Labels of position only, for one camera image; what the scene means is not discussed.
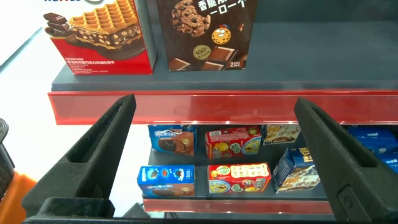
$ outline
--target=product box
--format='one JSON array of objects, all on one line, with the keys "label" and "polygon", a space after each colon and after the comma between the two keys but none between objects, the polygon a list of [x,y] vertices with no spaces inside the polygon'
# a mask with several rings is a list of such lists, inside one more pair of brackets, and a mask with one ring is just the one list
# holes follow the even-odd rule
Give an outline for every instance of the product box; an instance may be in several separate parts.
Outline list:
[{"label": "product box", "polygon": [[379,159],[398,174],[398,153],[379,154]]},{"label": "product box", "polygon": [[150,75],[146,0],[42,0],[44,31],[75,75]]},{"label": "product box", "polygon": [[149,125],[149,137],[152,149],[193,156],[196,148],[196,130],[194,125]]},{"label": "product box", "polygon": [[263,192],[271,181],[266,162],[208,166],[209,193]]},{"label": "product box", "polygon": [[257,0],[157,0],[171,72],[246,67]]},{"label": "product box", "polygon": [[294,143],[301,132],[297,124],[268,124],[262,129],[265,135],[263,145]]},{"label": "product box", "polygon": [[320,182],[306,147],[287,149],[275,167],[272,178],[277,193],[313,189]]},{"label": "product box", "polygon": [[193,165],[143,166],[138,186],[146,197],[180,197],[195,195]]},{"label": "product box", "polygon": [[375,154],[388,154],[398,148],[395,136],[387,129],[351,127],[348,132]]},{"label": "product box", "polygon": [[261,132],[257,126],[228,128],[206,133],[209,159],[254,155],[259,152]]}]

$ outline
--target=gray shelf backing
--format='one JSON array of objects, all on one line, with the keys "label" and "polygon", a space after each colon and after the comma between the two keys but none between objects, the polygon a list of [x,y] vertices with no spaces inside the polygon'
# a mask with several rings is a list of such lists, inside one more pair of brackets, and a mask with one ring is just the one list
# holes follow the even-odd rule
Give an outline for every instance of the gray shelf backing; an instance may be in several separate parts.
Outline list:
[{"label": "gray shelf backing", "polygon": [[169,72],[162,41],[155,72],[74,76],[65,66],[52,91],[311,90],[398,87],[396,22],[256,23],[245,70]]},{"label": "gray shelf backing", "polygon": [[258,193],[238,193],[238,194],[209,194],[208,193],[208,173],[207,166],[210,164],[242,164],[255,162],[268,162],[272,172],[288,147],[302,147],[305,141],[300,134],[294,144],[276,144],[264,146],[258,155],[234,157],[224,159],[207,159],[204,136],[207,131],[225,128],[225,126],[199,126],[197,132],[197,149],[195,156],[183,156],[164,152],[151,151],[149,165],[195,165],[195,191],[196,196],[184,197],[184,199],[237,199],[237,200],[327,200],[322,183],[318,184],[313,190],[303,190],[297,192],[275,193],[272,183],[268,185],[265,192]]}]

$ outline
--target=shelf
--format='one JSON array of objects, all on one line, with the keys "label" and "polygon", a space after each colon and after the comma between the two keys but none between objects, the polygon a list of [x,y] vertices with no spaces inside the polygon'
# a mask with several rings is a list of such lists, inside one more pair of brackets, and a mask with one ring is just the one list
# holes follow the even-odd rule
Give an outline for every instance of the shelf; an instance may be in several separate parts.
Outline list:
[{"label": "shelf", "polygon": [[247,69],[177,73],[158,39],[152,76],[74,76],[65,66],[49,97],[57,124],[93,124],[131,93],[135,124],[296,123],[299,96],[342,124],[397,124],[397,35],[388,21],[257,22]]},{"label": "shelf", "polygon": [[264,146],[258,155],[209,160],[206,156],[205,132],[219,129],[217,126],[199,126],[195,157],[151,151],[149,165],[195,165],[195,192],[192,197],[144,198],[147,211],[166,212],[233,212],[233,213],[297,213],[330,214],[331,208],[322,185],[313,190],[276,194],[272,183],[265,192],[238,194],[209,194],[207,166],[211,164],[241,164],[268,162],[274,170],[287,147],[304,146],[300,135],[294,144]]}]

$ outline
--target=blue box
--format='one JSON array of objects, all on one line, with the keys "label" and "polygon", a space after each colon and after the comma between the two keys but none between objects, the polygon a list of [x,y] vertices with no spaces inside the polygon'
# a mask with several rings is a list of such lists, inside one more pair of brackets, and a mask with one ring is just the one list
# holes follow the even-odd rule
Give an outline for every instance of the blue box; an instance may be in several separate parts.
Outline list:
[{"label": "blue box", "polygon": [[272,175],[277,193],[310,190],[320,182],[310,151],[306,147],[287,149]]},{"label": "blue box", "polygon": [[143,166],[140,168],[138,186],[146,197],[181,197],[195,195],[195,167]]},{"label": "blue box", "polygon": [[375,154],[388,154],[398,147],[395,136],[387,129],[352,127],[348,132]]},{"label": "blue box", "polygon": [[382,154],[378,158],[398,174],[398,153]]},{"label": "blue box", "polygon": [[193,156],[196,148],[195,125],[149,125],[152,149]]}]

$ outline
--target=red box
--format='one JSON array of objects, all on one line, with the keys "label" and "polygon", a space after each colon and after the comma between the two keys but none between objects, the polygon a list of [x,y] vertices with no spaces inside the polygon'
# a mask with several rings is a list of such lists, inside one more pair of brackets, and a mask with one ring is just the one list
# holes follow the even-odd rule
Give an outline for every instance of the red box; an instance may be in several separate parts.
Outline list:
[{"label": "red box", "polygon": [[44,31],[75,75],[151,75],[157,52],[146,0],[54,1]]},{"label": "red box", "polygon": [[257,126],[209,131],[206,133],[207,156],[215,159],[257,154],[261,136]]},{"label": "red box", "polygon": [[263,192],[271,181],[268,163],[208,166],[209,193]]}]

